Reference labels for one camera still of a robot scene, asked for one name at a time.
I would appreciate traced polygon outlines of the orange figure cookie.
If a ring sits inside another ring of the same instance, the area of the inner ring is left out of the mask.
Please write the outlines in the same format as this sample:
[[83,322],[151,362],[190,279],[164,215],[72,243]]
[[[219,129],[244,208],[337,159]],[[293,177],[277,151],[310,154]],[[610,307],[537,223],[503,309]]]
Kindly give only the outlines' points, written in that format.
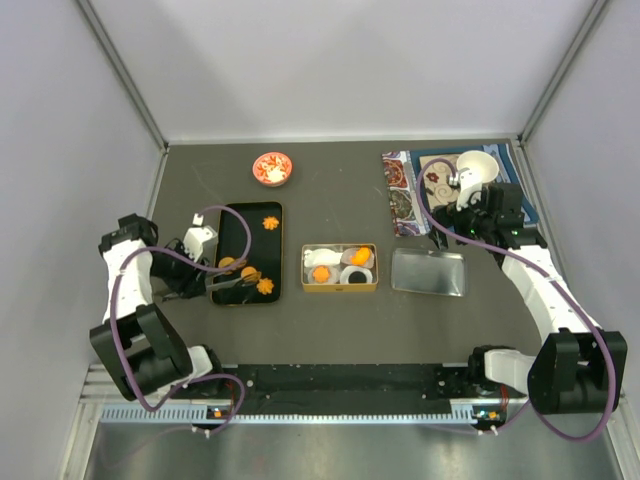
[[241,270],[241,278],[245,282],[256,282],[260,278],[260,272],[251,266],[247,266]]

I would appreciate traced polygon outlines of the silver tin lid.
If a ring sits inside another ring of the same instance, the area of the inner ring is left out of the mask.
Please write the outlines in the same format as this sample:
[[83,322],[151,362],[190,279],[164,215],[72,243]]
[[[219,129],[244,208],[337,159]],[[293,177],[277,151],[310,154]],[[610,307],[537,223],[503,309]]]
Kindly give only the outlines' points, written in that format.
[[463,297],[466,261],[459,253],[398,248],[392,257],[391,287],[410,293]]

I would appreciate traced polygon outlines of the orange star flower cookie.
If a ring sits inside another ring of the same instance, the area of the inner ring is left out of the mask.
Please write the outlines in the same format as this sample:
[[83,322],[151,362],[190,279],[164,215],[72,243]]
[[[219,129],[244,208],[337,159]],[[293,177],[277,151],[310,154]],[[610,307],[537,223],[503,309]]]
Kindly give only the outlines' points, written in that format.
[[311,271],[311,278],[315,284],[333,283],[333,270],[329,266],[319,265]]

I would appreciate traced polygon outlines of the orange fish cookie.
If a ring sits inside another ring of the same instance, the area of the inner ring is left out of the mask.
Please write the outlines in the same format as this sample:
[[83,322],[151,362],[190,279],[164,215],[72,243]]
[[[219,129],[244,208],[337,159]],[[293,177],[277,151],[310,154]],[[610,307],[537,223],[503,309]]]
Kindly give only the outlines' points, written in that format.
[[357,249],[350,257],[350,263],[355,266],[366,267],[374,260],[374,254],[369,247]]

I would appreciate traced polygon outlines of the black round cookie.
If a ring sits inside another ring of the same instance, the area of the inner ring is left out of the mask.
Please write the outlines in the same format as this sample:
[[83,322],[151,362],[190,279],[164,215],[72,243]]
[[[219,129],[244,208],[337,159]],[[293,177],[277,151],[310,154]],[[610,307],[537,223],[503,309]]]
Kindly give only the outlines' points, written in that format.
[[368,282],[368,277],[364,271],[353,270],[347,280],[349,284],[363,284]]

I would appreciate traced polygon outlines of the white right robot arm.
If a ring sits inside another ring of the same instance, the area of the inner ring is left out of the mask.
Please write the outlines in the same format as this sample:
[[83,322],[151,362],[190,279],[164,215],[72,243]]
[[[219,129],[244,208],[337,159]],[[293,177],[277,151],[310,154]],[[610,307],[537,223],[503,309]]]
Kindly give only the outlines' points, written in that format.
[[627,355],[621,333],[604,331],[580,315],[551,259],[547,243],[524,224],[523,191],[517,184],[490,183],[466,208],[456,204],[432,212],[436,245],[448,238],[487,247],[515,285],[541,337],[535,356],[510,347],[474,349],[466,374],[469,388],[487,396],[502,384],[529,397],[542,415],[602,413],[618,406]]

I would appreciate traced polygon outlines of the orange round cookie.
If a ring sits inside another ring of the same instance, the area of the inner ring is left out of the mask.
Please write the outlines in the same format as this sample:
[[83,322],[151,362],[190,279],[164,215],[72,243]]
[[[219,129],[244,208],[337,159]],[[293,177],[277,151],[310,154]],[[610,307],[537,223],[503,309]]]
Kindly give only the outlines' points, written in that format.
[[220,274],[226,275],[234,271],[236,268],[236,259],[233,257],[223,257],[218,263]]

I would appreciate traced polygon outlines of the orange flower cookie bottom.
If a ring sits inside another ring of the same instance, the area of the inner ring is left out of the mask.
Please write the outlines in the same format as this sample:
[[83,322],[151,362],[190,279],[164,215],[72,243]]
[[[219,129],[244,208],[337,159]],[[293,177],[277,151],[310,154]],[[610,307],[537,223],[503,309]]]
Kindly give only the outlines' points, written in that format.
[[275,284],[269,278],[260,278],[258,283],[256,284],[256,288],[260,294],[270,295],[275,288]]

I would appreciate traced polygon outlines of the orange flower cookie top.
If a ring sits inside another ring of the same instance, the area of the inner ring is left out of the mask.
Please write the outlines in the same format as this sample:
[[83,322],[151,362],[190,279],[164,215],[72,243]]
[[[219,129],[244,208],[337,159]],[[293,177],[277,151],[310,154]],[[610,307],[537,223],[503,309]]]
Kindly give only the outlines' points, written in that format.
[[268,216],[263,219],[262,225],[266,230],[275,230],[280,224],[280,220],[274,216]]

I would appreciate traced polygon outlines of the black rectangular tray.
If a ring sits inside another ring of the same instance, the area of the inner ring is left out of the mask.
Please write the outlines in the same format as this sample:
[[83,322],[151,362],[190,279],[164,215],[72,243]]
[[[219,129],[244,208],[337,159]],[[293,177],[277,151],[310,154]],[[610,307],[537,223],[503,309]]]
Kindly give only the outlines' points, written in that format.
[[[246,232],[251,232],[251,247],[246,256],[247,266],[256,268],[261,278],[269,278],[275,288],[270,295],[262,295],[256,285],[232,288],[210,293],[212,302],[219,306],[271,304],[279,300],[283,284],[283,207],[276,201],[231,203],[236,214],[222,212],[219,219],[219,241],[215,264],[223,257],[238,259],[246,247]],[[280,220],[272,231],[266,230],[263,219],[274,216]],[[241,270],[225,278],[241,276]]]

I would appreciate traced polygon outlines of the wooden puzzle board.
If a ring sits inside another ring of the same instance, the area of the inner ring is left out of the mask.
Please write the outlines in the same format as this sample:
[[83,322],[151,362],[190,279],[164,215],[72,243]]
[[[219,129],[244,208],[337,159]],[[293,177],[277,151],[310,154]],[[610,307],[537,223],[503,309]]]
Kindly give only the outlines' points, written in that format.
[[441,205],[456,202],[459,190],[449,184],[449,178],[453,175],[449,164],[457,167],[458,157],[459,154],[436,154],[423,155],[418,158],[419,170],[432,160],[437,158],[444,159],[444,162],[438,161],[432,164],[424,175],[423,186],[430,210]]

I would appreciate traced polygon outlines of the patterned cloth mat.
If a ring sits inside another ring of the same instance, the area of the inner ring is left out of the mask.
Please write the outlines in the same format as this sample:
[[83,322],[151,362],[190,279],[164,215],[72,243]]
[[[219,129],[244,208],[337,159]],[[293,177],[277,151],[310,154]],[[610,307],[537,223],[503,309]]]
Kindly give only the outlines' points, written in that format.
[[479,201],[486,198],[495,200],[498,205],[495,217],[497,238],[470,239],[476,243],[484,241],[498,245],[503,249],[517,248],[536,242],[535,235],[531,232],[525,233],[524,229],[536,226],[539,215],[522,190],[509,147],[501,143],[383,154],[384,173],[389,189],[396,236],[429,236],[430,229],[434,227],[433,224],[437,223],[431,216],[432,210],[429,209],[423,183],[426,170],[438,161],[444,162],[444,159],[432,160],[419,170],[418,158],[436,154],[459,154],[460,156],[471,150],[484,151],[493,156],[499,165],[500,173],[494,181],[483,186],[479,199]]

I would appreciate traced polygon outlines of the white paper cup top-left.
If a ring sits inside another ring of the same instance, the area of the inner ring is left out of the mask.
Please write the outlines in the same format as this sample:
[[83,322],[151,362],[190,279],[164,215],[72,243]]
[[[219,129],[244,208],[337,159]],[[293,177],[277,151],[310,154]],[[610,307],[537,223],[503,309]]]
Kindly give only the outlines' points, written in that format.
[[305,268],[317,266],[336,266],[341,263],[342,253],[331,248],[306,248],[303,250]]

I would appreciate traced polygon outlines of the white paper cup top-right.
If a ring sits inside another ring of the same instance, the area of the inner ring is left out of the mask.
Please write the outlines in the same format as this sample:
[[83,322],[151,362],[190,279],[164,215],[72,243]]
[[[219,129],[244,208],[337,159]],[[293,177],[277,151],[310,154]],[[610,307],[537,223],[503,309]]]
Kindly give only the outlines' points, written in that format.
[[352,255],[352,254],[353,254],[357,249],[359,249],[359,248],[361,248],[361,247],[369,247],[369,248],[372,250],[372,252],[373,252],[373,254],[374,254],[374,260],[373,260],[373,261],[371,261],[371,262],[370,262],[370,263],[365,267],[365,268],[372,268],[372,267],[374,266],[374,264],[375,264],[375,249],[374,249],[374,247],[373,247],[373,246],[370,246],[370,245],[358,245],[358,246],[355,246],[355,247],[349,247],[349,248],[347,248],[347,249],[342,253],[342,255],[341,255],[341,263],[342,263],[342,264],[345,264],[345,265],[348,265],[348,266],[349,266],[349,265],[352,265],[352,264],[350,263],[350,257],[351,257],[351,255]]

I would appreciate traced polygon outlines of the red patterned small bowl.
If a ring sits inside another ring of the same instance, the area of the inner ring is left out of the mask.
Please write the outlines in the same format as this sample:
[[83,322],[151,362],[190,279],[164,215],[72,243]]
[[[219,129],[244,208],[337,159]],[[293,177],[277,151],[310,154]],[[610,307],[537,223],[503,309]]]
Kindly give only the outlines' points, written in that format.
[[254,178],[268,187],[284,185],[290,178],[292,171],[292,160],[281,152],[264,153],[252,165]]

